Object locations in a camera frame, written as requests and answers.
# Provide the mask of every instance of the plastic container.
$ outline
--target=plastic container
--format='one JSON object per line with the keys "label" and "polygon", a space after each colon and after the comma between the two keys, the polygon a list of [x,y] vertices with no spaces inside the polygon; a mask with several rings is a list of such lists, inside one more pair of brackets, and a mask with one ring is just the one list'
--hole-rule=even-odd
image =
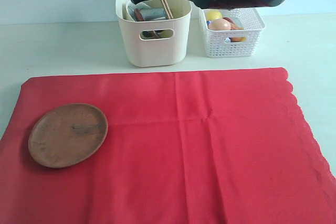
{"label": "plastic container", "polygon": [[[128,60],[138,67],[173,65],[186,56],[192,6],[187,0],[167,0],[174,19],[134,22],[127,12],[130,0],[116,0],[122,39]],[[162,7],[160,0],[145,1],[149,6]],[[163,30],[163,38],[146,39],[144,31]]]}
{"label": "plastic container", "polygon": [[[252,56],[257,47],[259,37],[265,29],[265,23],[255,8],[219,10],[223,17],[228,17],[244,30],[212,31],[206,23],[206,12],[200,11],[199,24],[207,56],[210,58],[248,57]],[[243,37],[243,42],[230,42],[230,38]]]}

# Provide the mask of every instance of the red tablecloth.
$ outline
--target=red tablecloth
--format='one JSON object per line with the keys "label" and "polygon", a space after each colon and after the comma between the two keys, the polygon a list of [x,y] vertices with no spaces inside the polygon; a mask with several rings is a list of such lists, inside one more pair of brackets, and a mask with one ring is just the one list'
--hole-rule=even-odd
{"label": "red tablecloth", "polygon": [[[32,78],[0,142],[0,223],[336,223],[336,183],[283,68]],[[27,141],[74,102],[102,147],[44,168]]]}

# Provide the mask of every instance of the round wooden plate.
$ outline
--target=round wooden plate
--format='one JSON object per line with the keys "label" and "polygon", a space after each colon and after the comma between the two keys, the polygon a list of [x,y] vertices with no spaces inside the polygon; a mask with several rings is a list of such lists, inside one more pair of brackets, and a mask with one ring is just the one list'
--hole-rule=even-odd
{"label": "round wooden plate", "polygon": [[50,168],[78,164],[104,142],[108,122],[97,107],[67,104],[44,115],[34,126],[28,148],[32,158]]}

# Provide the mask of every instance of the white plastic bin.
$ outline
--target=white plastic bin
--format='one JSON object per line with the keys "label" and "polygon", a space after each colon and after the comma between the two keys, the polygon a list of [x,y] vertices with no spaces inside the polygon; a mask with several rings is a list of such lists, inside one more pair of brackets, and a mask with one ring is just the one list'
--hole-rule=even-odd
{"label": "white plastic bin", "polygon": [[[223,17],[228,17],[244,30],[212,31],[208,29],[206,12],[210,9],[199,9],[199,24],[207,56],[210,58],[221,57],[248,57],[252,56],[257,47],[265,23],[255,8],[218,10]],[[228,42],[228,38],[244,37],[243,42]]]}
{"label": "white plastic bin", "polygon": [[[138,67],[173,65],[186,56],[192,6],[187,0],[167,0],[175,19],[134,22],[127,17],[130,0],[116,0],[115,11],[128,60]],[[162,7],[160,0],[146,1],[151,7]],[[171,37],[143,39],[144,31],[167,30]]]}

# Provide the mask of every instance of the table surface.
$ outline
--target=table surface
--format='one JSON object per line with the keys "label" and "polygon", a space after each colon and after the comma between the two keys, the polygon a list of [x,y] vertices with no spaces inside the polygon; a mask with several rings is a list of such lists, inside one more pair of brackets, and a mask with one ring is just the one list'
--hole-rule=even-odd
{"label": "table surface", "polygon": [[284,67],[336,175],[336,14],[263,19],[267,28],[252,57],[207,58],[198,20],[193,19],[186,58],[174,66],[155,68],[128,62],[117,22],[0,26],[0,136],[20,86],[31,77]]}

